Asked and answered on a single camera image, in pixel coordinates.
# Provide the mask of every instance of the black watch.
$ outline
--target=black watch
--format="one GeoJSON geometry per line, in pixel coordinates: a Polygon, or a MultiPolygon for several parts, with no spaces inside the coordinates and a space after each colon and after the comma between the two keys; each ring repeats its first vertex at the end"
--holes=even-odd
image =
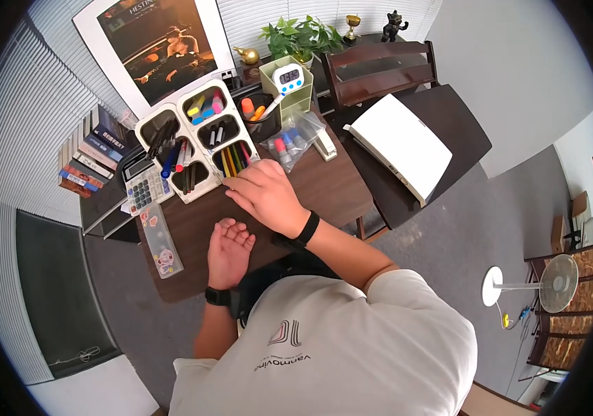
{"type": "Polygon", "coordinates": [[[206,297],[207,302],[211,305],[230,306],[232,304],[232,295],[229,289],[217,290],[212,287],[207,287],[204,296],[206,297]]]}
{"type": "Polygon", "coordinates": [[[298,237],[291,239],[276,232],[274,233],[271,239],[271,243],[277,245],[278,247],[283,247],[287,249],[296,248],[297,250],[303,250],[306,248],[306,245],[308,245],[308,242],[312,238],[313,234],[315,234],[317,226],[319,225],[320,216],[318,216],[316,212],[311,210],[310,217],[308,218],[305,227],[303,227],[303,230],[301,231],[301,234],[298,235],[298,237]]]}

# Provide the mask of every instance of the black figurine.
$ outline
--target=black figurine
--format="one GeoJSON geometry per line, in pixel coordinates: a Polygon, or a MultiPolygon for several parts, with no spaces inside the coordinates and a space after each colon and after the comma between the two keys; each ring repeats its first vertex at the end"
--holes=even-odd
{"type": "Polygon", "coordinates": [[[403,16],[398,14],[398,10],[394,10],[392,13],[387,13],[386,17],[389,18],[389,23],[384,26],[382,29],[382,42],[395,42],[395,36],[398,34],[398,31],[404,31],[408,28],[409,22],[405,22],[404,26],[401,26],[400,23],[403,22],[403,16]]]}

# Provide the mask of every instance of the calculator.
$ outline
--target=calculator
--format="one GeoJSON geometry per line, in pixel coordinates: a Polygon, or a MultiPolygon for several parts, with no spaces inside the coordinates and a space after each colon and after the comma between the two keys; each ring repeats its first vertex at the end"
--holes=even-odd
{"type": "Polygon", "coordinates": [[[137,154],[122,170],[132,216],[138,216],[141,209],[152,202],[160,204],[175,195],[167,180],[160,176],[161,169],[145,157],[146,152],[137,154]]]}

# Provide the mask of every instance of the fan base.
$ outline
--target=fan base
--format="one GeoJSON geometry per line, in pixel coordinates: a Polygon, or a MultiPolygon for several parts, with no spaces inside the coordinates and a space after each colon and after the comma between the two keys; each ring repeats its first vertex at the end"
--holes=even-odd
{"type": "Polygon", "coordinates": [[[481,300],[486,306],[493,306],[500,297],[502,289],[496,289],[494,285],[502,284],[502,270],[493,266],[486,271],[486,276],[483,277],[483,283],[481,284],[481,300]]]}

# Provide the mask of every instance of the hand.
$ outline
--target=hand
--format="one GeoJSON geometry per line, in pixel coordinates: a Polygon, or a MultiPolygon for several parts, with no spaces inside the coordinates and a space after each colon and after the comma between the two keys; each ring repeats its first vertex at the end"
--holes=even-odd
{"type": "Polygon", "coordinates": [[[296,238],[306,226],[310,211],[303,208],[285,171],[276,162],[252,163],[236,178],[223,179],[225,195],[270,229],[296,238]]]}
{"type": "Polygon", "coordinates": [[[209,287],[226,290],[236,286],[248,271],[255,236],[246,231],[246,224],[234,218],[217,222],[209,243],[209,287]]]}

